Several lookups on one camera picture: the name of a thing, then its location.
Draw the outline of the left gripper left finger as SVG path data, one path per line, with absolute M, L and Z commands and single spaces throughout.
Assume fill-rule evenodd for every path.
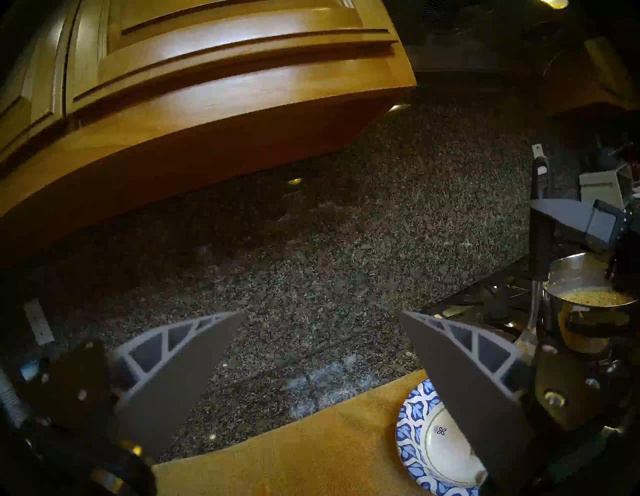
M 149 329 L 108 356 L 113 434 L 158 460 L 206 392 L 243 311 L 214 313 Z

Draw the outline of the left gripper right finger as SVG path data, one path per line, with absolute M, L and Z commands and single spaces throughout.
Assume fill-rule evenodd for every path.
M 399 456 L 435 493 L 518 493 L 532 478 L 533 427 L 520 402 L 530 367 L 483 328 L 403 311 L 402 329 L 427 379 L 399 412 Z

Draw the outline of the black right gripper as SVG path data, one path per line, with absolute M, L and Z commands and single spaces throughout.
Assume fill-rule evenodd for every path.
M 626 295 L 639 296 L 639 204 L 619 209 L 607 202 L 571 199 L 531 200 L 533 211 L 562 225 L 577 240 L 611 247 L 605 279 Z

